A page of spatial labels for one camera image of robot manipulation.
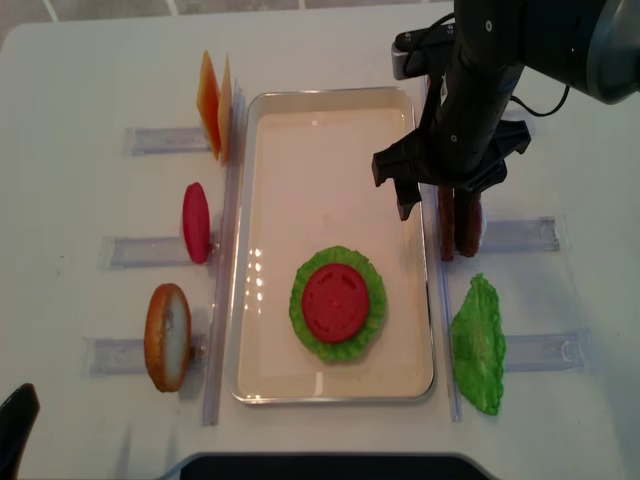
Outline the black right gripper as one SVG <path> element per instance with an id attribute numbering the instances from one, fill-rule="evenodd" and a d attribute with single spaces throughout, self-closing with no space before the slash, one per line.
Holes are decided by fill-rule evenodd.
<path id="1" fill-rule="evenodd" d="M 458 19 L 453 30 L 445 44 L 419 43 L 435 78 L 419 126 L 373 156 L 375 184 L 394 180 L 401 220 L 419 202 L 419 183 L 480 194 L 505 180 L 506 157 L 531 141 L 525 122 L 502 118 L 522 62 L 496 43 L 493 24 Z"/>

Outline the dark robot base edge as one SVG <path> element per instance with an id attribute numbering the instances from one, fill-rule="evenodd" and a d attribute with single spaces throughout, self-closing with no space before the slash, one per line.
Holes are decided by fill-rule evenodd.
<path id="1" fill-rule="evenodd" d="M 489 479 L 460 457 L 409 454 L 215 454 L 179 469 L 181 479 Z"/>

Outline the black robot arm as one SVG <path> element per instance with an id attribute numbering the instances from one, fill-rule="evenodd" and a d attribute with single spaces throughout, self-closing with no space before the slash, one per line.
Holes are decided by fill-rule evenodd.
<path id="1" fill-rule="evenodd" d="M 415 131 L 373 157 L 374 182 L 482 192 L 531 137 L 502 115 L 525 68 L 605 104 L 639 90 L 636 1 L 457 1 L 452 13 L 394 43 L 401 79 L 427 75 Z"/>

